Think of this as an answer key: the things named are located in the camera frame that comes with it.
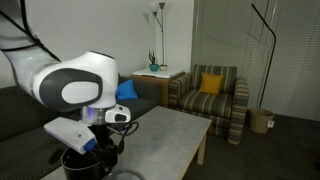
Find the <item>side table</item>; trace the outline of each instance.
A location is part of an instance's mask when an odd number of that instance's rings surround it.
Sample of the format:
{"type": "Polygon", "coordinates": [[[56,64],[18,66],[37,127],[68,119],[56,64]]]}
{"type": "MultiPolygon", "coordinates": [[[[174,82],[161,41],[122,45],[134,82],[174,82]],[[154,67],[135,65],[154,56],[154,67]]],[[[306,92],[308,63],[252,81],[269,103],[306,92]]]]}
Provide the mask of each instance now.
{"type": "Polygon", "coordinates": [[[167,71],[157,72],[151,72],[149,69],[144,69],[133,72],[133,75],[130,76],[130,78],[160,83],[162,92],[161,106],[168,107],[169,82],[182,76],[183,74],[183,70],[180,69],[168,69],[167,71]]]}

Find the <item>striped armchair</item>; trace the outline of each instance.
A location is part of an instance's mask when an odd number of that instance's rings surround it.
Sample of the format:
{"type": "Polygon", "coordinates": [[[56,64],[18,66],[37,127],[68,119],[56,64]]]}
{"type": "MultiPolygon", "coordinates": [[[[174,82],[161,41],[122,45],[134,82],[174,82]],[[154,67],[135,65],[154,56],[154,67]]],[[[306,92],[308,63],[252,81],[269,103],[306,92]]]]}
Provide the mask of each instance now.
{"type": "Polygon", "coordinates": [[[249,99],[245,77],[237,67],[194,65],[193,71],[169,83],[169,108],[212,120],[210,133],[239,144],[249,99]],[[201,73],[224,75],[219,95],[201,93],[201,73]]]}

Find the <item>gray sofa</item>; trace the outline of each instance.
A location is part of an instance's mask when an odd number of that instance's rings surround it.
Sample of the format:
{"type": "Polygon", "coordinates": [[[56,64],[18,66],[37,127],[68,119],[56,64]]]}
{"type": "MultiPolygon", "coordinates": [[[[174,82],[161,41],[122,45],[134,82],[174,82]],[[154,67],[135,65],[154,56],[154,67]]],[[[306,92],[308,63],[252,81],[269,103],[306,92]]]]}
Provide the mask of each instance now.
{"type": "MultiPolygon", "coordinates": [[[[133,120],[159,105],[161,93],[156,83],[134,81],[134,87],[138,99],[118,102],[131,110],[133,120]]],[[[43,125],[68,113],[47,109],[17,86],[0,89],[0,109],[0,179],[39,179],[61,165],[49,159],[67,147],[43,125]]]]}

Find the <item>yellow pillow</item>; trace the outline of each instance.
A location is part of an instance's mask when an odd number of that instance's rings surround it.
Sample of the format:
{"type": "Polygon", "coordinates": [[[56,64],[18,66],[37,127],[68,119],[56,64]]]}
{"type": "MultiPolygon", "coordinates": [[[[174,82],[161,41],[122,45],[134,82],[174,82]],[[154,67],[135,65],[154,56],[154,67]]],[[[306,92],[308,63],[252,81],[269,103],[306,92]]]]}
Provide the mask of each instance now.
{"type": "Polygon", "coordinates": [[[202,73],[199,92],[218,95],[224,76],[202,73]]]}

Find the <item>power outlet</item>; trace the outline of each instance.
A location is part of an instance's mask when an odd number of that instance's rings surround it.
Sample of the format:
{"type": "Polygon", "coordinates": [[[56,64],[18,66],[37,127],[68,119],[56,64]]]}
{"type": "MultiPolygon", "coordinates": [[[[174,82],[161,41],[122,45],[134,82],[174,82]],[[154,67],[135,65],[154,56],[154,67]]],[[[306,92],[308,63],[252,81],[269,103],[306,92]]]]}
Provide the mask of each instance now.
{"type": "Polygon", "coordinates": [[[273,128],[273,126],[274,126],[274,121],[269,120],[267,127],[268,127],[268,128],[273,128]]]}

